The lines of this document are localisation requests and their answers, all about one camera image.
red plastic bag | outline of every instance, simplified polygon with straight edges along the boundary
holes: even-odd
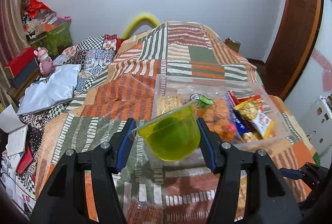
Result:
[[[51,10],[51,9],[48,8],[41,1],[30,0],[29,5],[27,7],[27,11],[28,11],[29,16],[31,17],[31,19],[33,19],[35,17],[35,15],[38,13],[39,10]]]

pink toy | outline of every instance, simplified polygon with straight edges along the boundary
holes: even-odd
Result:
[[[40,73],[44,76],[47,77],[53,70],[53,61],[49,57],[49,52],[46,48],[38,47],[38,51],[34,51],[34,55],[38,58],[39,60],[39,69]]]

red box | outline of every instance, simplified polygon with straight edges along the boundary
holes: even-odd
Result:
[[[32,46],[25,48],[5,66],[7,77],[14,78],[33,58],[34,48]]]

wooden door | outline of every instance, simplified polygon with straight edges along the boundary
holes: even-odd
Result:
[[[322,0],[286,0],[283,17],[262,77],[269,94],[285,99],[313,50]]]

pink heart decal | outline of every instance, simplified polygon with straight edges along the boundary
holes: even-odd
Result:
[[[323,70],[322,83],[324,92],[332,92],[332,71]]]

